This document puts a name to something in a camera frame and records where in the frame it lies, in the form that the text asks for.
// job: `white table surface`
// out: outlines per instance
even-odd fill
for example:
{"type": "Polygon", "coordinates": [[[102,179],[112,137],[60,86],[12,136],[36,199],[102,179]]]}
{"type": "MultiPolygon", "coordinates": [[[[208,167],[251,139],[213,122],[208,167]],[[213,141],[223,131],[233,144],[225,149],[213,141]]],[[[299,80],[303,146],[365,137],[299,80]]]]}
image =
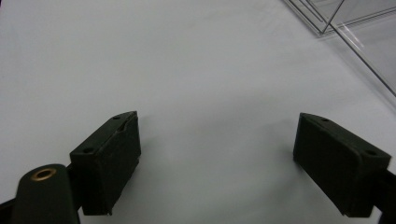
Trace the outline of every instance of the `white table surface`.
{"type": "Polygon", "coordinates": [[[0,202],[137,110],[140,164],[83,224],[376,223],[342,217],[291,153],[306,112],[396,156],[394,101],[281,0],[3,0],[0,202]]]}

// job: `screw hole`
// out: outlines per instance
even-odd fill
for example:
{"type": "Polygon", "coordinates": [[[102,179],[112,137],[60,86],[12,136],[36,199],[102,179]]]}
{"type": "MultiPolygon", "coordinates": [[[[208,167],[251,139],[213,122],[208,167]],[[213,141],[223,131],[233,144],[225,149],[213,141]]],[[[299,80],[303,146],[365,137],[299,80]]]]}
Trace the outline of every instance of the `screw hole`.
{"type": "Polygon", "coordinates": [[[82,150],[84,153],[92,153],[94,151],[93,147],[87,147],[82,150]]]}
{"type": "Polygon", "coordinates": [[[372,151],[372,150],[365,150],[365,152],[367,154],[369,154],[370,156],[376,156],[376,153],[374,151],[372,151]]]}
{"type": "Polygon", "coordinates": [[[42,181],[42,180],[46,180],[50,177],[52,177],[53,175],[56,174],[56,170],[53,168],[46,168],[46,169],[42,169],[40,171],[35,172],[32,175],[32,180],[34,181],[42,181]]]}

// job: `brass insert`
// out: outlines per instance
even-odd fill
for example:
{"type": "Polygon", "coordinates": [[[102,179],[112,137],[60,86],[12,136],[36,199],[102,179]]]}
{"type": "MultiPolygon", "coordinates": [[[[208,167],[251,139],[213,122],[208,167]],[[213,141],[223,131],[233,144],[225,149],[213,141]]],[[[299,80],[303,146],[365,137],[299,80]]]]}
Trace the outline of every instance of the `brass insert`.
{"type": "Polygon", "coordinates": [[[52,177],[55,174],[56,174],[56,170],[55,169],[53,169],[53,168],[45,168],[45,169],[42,169],[42,170],[39,170],[39,171],[35,172],[32,175],[31,179],[33,181],[42,181],[42,180],[46,180],[46,179],[52,177]]]}

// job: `transparent acrylic container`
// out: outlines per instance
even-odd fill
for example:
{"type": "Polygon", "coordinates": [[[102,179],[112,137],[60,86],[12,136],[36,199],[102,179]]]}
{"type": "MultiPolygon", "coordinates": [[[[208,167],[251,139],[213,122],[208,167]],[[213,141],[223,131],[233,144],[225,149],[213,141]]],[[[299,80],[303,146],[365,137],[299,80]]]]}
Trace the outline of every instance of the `transparent acrylic container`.
{"type": "Polygon", "coordinates": [[[337,33],[396,96],[396,0],[285,0],[319,36],[337,33]]]}

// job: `black mount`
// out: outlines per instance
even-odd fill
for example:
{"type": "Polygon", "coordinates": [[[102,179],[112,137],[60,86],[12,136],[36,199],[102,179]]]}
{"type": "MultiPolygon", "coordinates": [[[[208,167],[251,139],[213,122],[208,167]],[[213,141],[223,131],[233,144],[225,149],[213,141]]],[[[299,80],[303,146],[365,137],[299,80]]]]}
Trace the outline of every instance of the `black mount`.
{"type": "Polygon", "coordinates": [[[301,114],[294,160],[343,215],[396,223],[396,176],[387,170],[391,156],[329,119],[301,114]]]}
{"type": "Polygon", "coordinates": [[[0,204],[0,223],[78,224],[111,210],[139,163],[137,113],[109,119],[70,153],[71,164],[49,164],[24,175],[17,196],[0,204]]]}

